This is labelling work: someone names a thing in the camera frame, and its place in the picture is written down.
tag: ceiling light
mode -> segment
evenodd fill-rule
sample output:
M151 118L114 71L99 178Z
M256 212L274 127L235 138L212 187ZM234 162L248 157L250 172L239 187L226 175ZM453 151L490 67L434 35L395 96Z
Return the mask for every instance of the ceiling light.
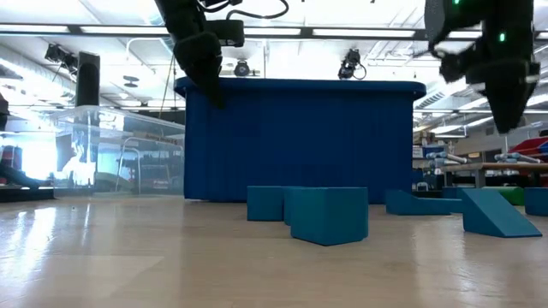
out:
M527 106L534 106L536 104L542 104L546 102L548 102L548 94L540 94L532 98L529 98L529 101L527 102Z
M467 126L467 127L476 127L476 126L481 125L481 124L483 124L483 123L485 123L485 122L487 122L487 121L490 121L490 120L492 120L492 119L493 119L492 116L486 117L485 119L480 119L480 120L477 120L477 121L473 121L473 122L471 122L471 123L468 123L466 126Z
M467 136L465 135L448 135L448 134L441 134L441 135L436 135L436 138L446 138L446 139L460 139L460 138L466 138Z
M548 39L548 32L541 32L537 39Z
M435 134L447 133L447 132L459 129L461 127L462 127L462 125L447 125L447 126L443 126L443 127L436 127L433 130L431 130L430 133L435 133Z
M410 30L360 30L360 29L316 29L315 36L374 37L374 38L412 38Z
M463 106L459 107L459 110L470 110L472 108L480 107L482 104L485 104L487 102L489 102L487 98L476 99L473 102L464 104Z
M413 128L413 133L422 132L423 130L425 130L427 128L428 128L428 126L415 127L415 128Z
M120 107L121 110L129 111L173 111L173 110L185 110L184 107L154 107L154 106L135 106L135 107Z
M490 115L491 114L491 111L490 110L458 110L459 113L465 113L465 114L486 114L486 115Z
M13 33L68 33L66 26L46 26L46 25L6 25L0 24L0 32Z
M253 27L245 28L243 32L246 35L300 35L299 28L269 28L269 27Z
M413 110L413 113L416 114L449 114L453 113L453 110Z
M88 34L142 34L142 35L163 35L168 34L165 27L120 27L120 26L85 26L80 28L83 33Z
M548 110L525 110L526 115L548 115Z
M481 31L454 31L450 33L450 39L477 39L481 36Z

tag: workbench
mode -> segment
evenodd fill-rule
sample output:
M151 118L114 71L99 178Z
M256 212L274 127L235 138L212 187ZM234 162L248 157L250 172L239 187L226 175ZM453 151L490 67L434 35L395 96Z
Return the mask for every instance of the workbench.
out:
M453 186L453 173L458 171L475 172L475 186L482 188L485 186L485 172L487 170L517 170L528 171L533 176L533 186L540 186L540 174L548 173L548 163L467 163L462 165L452 165L441 167L444 173L446 187Z

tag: wooden floor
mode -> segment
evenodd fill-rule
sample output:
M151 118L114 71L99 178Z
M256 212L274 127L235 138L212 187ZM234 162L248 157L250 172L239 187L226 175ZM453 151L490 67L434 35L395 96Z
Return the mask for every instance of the wooden floor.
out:
M548 235L548 219L533 217ZM322 247L244 204L175 198L0 207L0 308L548 307L548 239L387 216Z

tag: wall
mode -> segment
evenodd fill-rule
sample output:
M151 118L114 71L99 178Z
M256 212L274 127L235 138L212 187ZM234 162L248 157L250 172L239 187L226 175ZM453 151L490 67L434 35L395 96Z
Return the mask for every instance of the wall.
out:
M536 121L548 121L546 115L529 115L527 117L527 124ZM467 139L460 139L455 147L455 154L468 154L476 151L490 151L496 149L505 149L504 136L495 132L492 135L486 136L485 129L487 126L483 126L478 130L470 133L470 137ZM538 137L539 132L537 130L529 131L531 138ZM508 146L514 146L520 144L523 140L528 139L527 131L513 132L508 135Z

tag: blue ramp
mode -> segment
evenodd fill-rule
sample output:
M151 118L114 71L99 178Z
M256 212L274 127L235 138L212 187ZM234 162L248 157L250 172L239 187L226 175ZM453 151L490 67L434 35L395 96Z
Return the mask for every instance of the blue ramp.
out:
M542 236L542 233L498 191L462 189L464 231L501 238Z
M386 191L386 212L393 215L451 215L451 209L460 204L459 199L416 198L400 190Z

